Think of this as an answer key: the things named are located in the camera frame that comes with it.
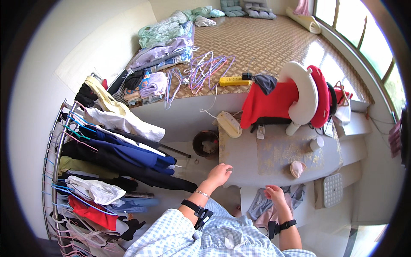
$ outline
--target hand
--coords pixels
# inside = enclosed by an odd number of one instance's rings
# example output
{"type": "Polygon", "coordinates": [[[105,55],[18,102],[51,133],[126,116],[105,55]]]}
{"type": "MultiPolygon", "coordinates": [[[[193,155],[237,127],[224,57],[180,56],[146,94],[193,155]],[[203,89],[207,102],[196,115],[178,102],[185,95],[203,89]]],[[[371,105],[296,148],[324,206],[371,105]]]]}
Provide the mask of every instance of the hand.
{"type": "Polygon", "coordinates": [[[227,170],[232,168],[233,166],[231,165],[220,163],[210,171],[206,181],[209,182],[214,187],[214,189],[221,185],[224,185],[224,183],[227,182],[228,178],[231,175],[231,171],[227,170]]]}
{"type": "Polygon", "coordinates": [[[264,195],[267,199],[271,199],[276,206],[287,204],[283,190],[276,185],[266,185],[264,195]]]}

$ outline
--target right hand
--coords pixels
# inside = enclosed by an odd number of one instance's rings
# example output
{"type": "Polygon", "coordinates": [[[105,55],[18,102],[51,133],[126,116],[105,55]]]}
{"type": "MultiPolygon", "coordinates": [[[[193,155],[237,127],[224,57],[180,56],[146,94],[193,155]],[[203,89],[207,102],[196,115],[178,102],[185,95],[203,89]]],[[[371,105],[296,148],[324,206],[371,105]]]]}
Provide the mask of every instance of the right hand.
{"type": "Polygon", "coordinates": [[[264,195],[267,199],[271,199],[276,206],[287,204],[285,201],[284,192],[279,186],[266,185],[264,195]]]}

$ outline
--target silver bangle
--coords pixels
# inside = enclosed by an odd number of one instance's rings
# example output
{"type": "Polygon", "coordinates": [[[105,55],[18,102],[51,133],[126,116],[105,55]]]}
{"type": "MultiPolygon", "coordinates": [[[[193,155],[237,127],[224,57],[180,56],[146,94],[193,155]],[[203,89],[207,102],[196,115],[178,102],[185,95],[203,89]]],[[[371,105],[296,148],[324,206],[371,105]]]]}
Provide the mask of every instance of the silver bangle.
{"type": "Polygon", "coordinates": [[[198,190],[195,190],[194,192],[199,193],[199,194],[202,194],[202,195],[205,195],[208,199],[210,199],[210,196],[209,196],[208,194],[206,194],[206,193],[203,193],[203,192],[198,191],[198,190]]]}

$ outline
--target person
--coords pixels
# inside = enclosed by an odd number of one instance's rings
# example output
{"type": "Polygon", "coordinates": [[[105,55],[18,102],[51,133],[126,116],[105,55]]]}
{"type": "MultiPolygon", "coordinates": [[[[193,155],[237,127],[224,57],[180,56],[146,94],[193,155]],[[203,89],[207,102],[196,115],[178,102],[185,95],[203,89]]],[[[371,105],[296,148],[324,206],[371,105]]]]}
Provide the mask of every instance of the person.
{"type": "MultiPolygon", "coordinates": [[[[125,257],[134,256],[263,256],[263,257],[315,257],[302,250],[301,238],[295,226],[279,234],[279,248],[253,226],[246,216],[231,216],[226,209],[208,196],[226,183],[233,167],[221,163],[211,170],[187,200],[209,209],[214,214],[200,230],[194,229],[199,219],[186,205],[166,212],[126,251],[125,257]]],[[[279,212],[279,223],[293,219],[281,188],[270,185],[265,195],[279,212]]]]}

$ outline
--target blue checkered shirt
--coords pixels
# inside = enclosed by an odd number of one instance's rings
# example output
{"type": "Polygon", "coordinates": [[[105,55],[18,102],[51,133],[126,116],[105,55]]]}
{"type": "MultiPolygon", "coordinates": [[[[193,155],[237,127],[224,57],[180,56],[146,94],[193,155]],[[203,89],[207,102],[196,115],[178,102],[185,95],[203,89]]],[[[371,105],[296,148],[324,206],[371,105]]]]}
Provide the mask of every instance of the blue checkered shirt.
{"type": "Polygon", "coordinates": [[[126,251],[132,256],[184,257],[316,257],[307,250],[280,251],[246,216],[235,218],[213,199],[205,208],[214,212],[201,231],[176,209],[166,212],[126,251]]]}

